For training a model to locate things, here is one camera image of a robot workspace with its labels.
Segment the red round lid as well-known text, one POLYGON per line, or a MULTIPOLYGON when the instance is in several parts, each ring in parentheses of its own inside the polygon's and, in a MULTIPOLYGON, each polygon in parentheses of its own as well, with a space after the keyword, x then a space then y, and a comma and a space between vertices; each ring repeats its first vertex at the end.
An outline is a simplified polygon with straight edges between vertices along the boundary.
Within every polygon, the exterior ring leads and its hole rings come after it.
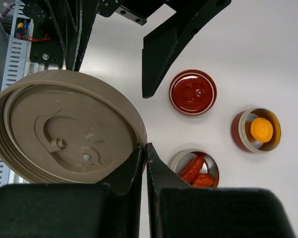
POLYGON ((168 95, 171 105, 187 116, 208 112, 217 99, 217 86, 205 72, 188 69, 178 73, 171 81, 168 95))

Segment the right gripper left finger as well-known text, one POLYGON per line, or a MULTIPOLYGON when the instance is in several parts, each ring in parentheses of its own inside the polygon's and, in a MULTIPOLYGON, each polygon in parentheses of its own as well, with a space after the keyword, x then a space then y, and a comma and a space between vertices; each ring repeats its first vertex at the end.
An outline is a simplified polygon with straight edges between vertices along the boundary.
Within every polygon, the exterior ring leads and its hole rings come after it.
POLYGON ((0 238, 137 238, 142 147, 97 183, 0 188, 0 238))

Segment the brown round lid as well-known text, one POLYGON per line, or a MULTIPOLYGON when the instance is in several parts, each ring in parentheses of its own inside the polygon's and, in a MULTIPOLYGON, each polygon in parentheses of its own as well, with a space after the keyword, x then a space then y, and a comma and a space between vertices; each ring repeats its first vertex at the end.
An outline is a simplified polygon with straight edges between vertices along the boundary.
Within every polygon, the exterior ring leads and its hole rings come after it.
POLYGON ((47 70, 0 92, 0 158, 34 183, 96 183, 147 143, 134 105, 106 82, 47 70))

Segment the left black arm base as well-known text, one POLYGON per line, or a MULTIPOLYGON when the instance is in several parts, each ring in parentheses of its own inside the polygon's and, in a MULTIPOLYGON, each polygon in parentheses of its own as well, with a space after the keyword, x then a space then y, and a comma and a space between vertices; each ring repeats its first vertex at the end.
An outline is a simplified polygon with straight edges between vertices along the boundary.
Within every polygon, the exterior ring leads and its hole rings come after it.
POLYGON ((30 61, 59 68, 64 63, 64 52, 53 23, 52 12, 44 0, 24 0, 23 14, 28 23, 18 36, 31 43, 30 61))

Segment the orange round food ball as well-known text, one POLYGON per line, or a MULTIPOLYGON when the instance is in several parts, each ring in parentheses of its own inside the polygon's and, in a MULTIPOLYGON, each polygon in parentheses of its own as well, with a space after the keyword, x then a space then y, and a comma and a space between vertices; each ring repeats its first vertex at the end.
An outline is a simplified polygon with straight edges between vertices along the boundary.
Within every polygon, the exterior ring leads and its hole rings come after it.
POLYGON ((256 118, 250 126, 251 136, 262 143, 269 142, 273 137, 274 128, 265 118, 256 118))

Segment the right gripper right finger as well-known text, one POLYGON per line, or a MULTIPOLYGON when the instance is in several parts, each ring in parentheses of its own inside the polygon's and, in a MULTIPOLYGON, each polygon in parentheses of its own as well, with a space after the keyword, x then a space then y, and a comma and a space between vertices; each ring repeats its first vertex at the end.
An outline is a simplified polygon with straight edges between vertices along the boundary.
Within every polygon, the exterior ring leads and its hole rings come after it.
POLYGON ((258 188, 195 188, 146 146, 153 238, 293 238, 279 199, 258 188))

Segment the red sausage piece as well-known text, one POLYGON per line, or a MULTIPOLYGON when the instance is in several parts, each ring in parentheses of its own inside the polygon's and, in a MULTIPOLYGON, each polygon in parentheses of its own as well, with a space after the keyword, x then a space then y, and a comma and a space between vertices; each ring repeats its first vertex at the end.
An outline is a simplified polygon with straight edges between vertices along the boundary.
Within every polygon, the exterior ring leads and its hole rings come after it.
POLYGON ((193 187, 211 187, 214 184, 214 178, 209 174, 198 174, 192 182, 193 187))
POLYGON ((179 175, 186 183, 191 183, 199 174, 203 167, 205 159, 203 156, 196 156, 186 169, 179 175))

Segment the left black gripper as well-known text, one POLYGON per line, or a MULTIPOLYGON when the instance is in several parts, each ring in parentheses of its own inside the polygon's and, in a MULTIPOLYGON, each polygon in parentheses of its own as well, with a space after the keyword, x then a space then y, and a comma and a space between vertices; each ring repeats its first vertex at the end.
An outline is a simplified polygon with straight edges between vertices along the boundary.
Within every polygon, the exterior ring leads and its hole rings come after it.
POLYGON ((157 91, 169 68, 193 37, 231 0, 47 0, 67 70, 79 71, 96 14, 117 13, 141 26, 161 6, 175 13, 144 37, 142 97, 157 91))

